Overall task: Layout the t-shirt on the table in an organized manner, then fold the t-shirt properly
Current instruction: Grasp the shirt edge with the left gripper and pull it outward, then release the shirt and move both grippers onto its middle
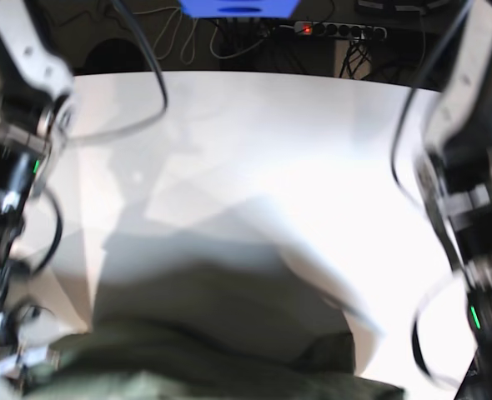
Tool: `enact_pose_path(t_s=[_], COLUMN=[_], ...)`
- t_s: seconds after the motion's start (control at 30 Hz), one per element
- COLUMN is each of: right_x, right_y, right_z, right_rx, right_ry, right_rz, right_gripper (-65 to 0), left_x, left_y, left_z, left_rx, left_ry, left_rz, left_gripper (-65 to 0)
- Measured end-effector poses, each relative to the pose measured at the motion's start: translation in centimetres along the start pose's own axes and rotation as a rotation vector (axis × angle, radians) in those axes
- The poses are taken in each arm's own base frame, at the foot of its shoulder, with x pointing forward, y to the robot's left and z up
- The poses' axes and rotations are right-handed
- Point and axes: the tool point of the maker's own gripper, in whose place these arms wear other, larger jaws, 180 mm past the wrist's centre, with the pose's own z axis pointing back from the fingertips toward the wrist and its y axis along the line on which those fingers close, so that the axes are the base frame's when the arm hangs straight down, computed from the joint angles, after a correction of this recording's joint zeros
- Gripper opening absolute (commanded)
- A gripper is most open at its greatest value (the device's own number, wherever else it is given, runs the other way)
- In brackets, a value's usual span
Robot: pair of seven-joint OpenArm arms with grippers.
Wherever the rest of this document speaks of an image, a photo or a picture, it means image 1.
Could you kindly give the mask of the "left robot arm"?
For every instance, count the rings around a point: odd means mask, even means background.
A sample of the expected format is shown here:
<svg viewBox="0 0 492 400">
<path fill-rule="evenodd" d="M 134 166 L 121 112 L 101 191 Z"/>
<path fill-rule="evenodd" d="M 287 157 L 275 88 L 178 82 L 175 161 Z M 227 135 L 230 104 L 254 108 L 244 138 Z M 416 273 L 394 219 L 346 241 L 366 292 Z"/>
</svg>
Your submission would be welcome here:
<svg viewBox="0 0 492 400">
<path fill-rule="evenodd" d="M 416 177 L 426 212 L 464 279 L 477 373 L 460 391 L 492 399 L 492 1 L 470 1 L 459 50 L 423 135 Z"/>
</svg>

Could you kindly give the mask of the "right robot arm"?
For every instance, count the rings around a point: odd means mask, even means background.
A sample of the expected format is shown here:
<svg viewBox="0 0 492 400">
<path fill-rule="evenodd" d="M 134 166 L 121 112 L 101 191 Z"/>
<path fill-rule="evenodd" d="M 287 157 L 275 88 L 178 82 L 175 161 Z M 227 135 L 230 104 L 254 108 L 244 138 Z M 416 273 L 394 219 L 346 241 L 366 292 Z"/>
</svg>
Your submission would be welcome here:
<svg viewBox="0 0 492 400">
<path fill-rule="evenodd" d="M 20 337 L 39 306 L 25 298 L 7 307 L 6 299 L 13 279 L 33 279 L 49 264 L 63 221 L 57 220 L 38 265 L 11 250 L 23 233 L 29 200 L 46 197 L 58 205 L 47 180 L 67 146 L 76 110 L 72 70 L 49 45 L 29 3 L 0 1 L 0 381 L 24 383 L 28 369 L 48 357 L 47 347 L 29 347 Z"/>
</svg>

